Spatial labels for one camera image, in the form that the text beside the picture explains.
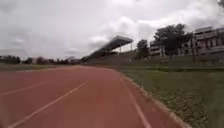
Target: sky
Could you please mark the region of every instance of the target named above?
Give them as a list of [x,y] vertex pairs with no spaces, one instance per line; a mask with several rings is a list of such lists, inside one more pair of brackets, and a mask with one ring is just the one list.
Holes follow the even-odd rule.
[[136,46],[177,23],[220,27],[224,11],[217,0],[0,0],[0,55],[80,58],[116,35]]

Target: grass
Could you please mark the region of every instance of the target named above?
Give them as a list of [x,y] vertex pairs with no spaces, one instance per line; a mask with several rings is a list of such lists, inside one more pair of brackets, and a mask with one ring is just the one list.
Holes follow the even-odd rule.
[[0,64],[0,71],[39,70],[39,69],[56,68],[56,67],[59,67],[59,66],[57,66],[57,65],[25,65],[25,64],[6,65],[6,64]]
[[194,128],[224,127],[223,72],[118,69]]

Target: red running track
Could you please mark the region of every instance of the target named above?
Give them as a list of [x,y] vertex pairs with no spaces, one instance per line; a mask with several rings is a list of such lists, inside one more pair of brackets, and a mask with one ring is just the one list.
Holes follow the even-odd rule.
[[3,128],[180,128],[113,70],[0,73],[0,83]]

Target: grandstand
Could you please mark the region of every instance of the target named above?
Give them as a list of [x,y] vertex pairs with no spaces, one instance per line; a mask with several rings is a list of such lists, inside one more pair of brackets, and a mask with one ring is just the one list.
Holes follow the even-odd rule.
[[113,52],[114,49],[122,47],[124,45],[132,43],[133,40],[127,37],[116,36],[113,38],[109,43],[98,49],[97,51],[93,52],[91,55],[85,57],[86,61],[99,59],[106,56],[116,55],[116,52]]

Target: pole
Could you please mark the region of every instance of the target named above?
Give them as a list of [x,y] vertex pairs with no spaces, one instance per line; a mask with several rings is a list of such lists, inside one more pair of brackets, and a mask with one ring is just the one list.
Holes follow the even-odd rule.
[[194,52],[194,45],[193,45],[193,43],[195,41],[193,41],[193,39],[191,39],[190,42],[191,42],[192,61],[194,63],[195,62],[195,52]]

